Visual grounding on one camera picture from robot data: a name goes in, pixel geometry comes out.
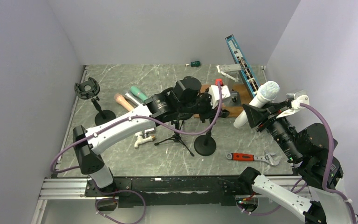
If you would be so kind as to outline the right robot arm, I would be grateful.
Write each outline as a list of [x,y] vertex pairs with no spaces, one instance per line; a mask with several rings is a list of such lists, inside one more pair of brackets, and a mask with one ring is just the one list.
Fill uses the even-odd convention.
[[[286,117],[304,108],[313,112],[320,122],[297,132]],[[316,193],[317,200],[274,186],[269,178],[251,167],[239,175],[239,190],[268,197],[305,224],[358,224],[358,214],[344,193],[342,166],[334,156],[337,141],[321,113],[304,100],[293,98],[267,103],[262,108],[244,104],[243,109],[249,126],[271,134],[288,162],[294,165],[294,172]]]

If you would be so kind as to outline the peach pink microphone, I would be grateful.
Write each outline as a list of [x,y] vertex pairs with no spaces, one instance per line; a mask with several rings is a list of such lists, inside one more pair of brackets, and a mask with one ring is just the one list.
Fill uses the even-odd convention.
[[119,93],[114,95],[114,100],[129,112],[134,109],[134,107],[124,98],[124,96]]

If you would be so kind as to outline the black round base stand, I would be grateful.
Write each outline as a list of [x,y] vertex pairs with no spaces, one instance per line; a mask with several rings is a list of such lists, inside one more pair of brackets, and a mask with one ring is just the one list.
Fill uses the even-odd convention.
[[[200,115],[201,122],[205,123],[206,120],[209,120],[209,123],[212,124],[216,113],[217,109],[213,109],[207,114]],[[212,137],[212,128],[210,128],[205,135],[200,135],[195,139],[194,149],[202,156],[210,156],[215,152],[216,142]]]

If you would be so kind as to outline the white microphone silver grille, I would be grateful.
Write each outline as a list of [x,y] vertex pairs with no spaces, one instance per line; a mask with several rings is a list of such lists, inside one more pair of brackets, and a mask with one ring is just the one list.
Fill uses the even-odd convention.
[[[257,91],[256,96],[250,101],[250,105],[262,108],[266,103],[273,101],[280,91],[280,86],[275,81],[267,81],[261,85]],[[235,128],[239,128],[247,123],[248,118],[245,110],[235,119],[233,125]]]

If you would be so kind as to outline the grey condenser microphone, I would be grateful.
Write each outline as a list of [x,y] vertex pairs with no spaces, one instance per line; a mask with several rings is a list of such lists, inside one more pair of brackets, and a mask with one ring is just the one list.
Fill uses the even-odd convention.
[[137,97],[135,97],[131,92],[126,92],[125,95],[124,95],[124,98],[133,103],[135,106],[139,106],[139,105],[142,105],[143,102],[138,99]]

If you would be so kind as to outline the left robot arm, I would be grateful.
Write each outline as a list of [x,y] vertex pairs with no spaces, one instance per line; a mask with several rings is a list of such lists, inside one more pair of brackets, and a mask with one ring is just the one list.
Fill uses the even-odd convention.
[[187,76],[112,121],[88,129],[76,127],[73,148],[81,173],[91,177],[103,196],[109,196],[116,184],[101,155],[111,146],[145,129],[166,126],[182,114],[198,114],[202,119],[214,117],[208,127],[211,129],[221,110],[223,85],[218,80],[204,93],[200,92],[201,87],[198,79]]

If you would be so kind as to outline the black tripod shock mount stand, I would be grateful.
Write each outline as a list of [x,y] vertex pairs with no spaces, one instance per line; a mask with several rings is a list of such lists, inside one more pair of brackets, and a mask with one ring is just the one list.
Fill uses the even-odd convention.
[[[174,128],[175,129],[178,129],[178,130],[181,130],[182,126],[184,125],[184,120],[182,120],[181,122],[179,120],[174,120],[171,122],[172,125],[174,125]],[[180,143],[181,145],[183,145],[185,147],[185,149],[189,152],[189,154],[194,157],[194,153],[191,152],[191,150],[189,149],[189,147],[184,143],[184,141],[182,140],[180,134],[178,132],[174,132],[174,134],[170,137],[170,138],[167,138],[167,139],[164,139],[160,142],[156,142],[154,143],[155,146],[158,146],[160,145],[161,143],[163,142],[166,142],[166,141],[173,141],[173,142],[176,142],[176,143]]]

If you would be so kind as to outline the black shock mount desk stand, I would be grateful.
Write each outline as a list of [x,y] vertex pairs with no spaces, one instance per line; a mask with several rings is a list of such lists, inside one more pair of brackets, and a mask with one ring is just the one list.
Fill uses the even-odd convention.
[[98,94],[100,92],[99,83],[92,77],[89,77],[82,83],[75,83],[75,94],[83,100],[90,99],[94,108],[97,110],[97,114],[94,118],[95,124],[102,125],[116,118],[116,114],[111,110],[103,110],[99,104]]

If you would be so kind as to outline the mint green microphone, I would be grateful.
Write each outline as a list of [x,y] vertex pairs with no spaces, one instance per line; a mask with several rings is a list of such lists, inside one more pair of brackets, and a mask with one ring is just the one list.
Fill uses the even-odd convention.
[[130,91],[135,97],[139,98],[142,102],[144,102],[145,100],[147,100],[149,98],[137,86],[131,86]]

